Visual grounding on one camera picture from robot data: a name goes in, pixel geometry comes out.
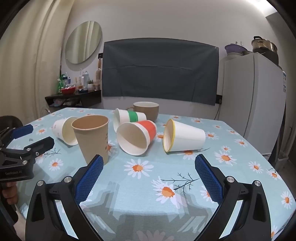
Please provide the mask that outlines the person's hand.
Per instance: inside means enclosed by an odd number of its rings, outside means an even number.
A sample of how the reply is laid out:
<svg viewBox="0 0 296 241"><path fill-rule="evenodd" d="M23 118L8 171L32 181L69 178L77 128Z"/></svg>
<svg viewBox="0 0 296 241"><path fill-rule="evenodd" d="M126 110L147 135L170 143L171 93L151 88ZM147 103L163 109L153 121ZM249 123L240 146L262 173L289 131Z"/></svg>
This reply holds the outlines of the person's hand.
<svg viewBox="0 0 296 241"><path fill-rule="evenodd" d="M2 195L9 205L17 204L19 197L16 182L3 183Z"/></svg>

